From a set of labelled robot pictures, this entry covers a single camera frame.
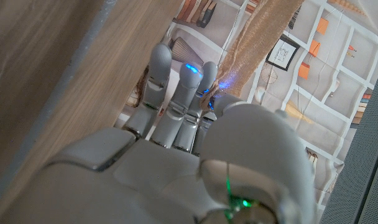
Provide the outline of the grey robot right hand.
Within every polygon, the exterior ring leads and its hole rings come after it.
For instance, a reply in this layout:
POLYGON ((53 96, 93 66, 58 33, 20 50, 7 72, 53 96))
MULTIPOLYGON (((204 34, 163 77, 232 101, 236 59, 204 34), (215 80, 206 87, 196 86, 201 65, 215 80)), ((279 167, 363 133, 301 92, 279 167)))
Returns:
POLYGON ((200 153, 180 150, 179 129, 217 67, 184 63, 159 114, 171 63, 170 48, 156 45, 144 98, 124 126, 49 159, 0 223, 314 223, 313 168, 285 113, 223 93, 200 153))

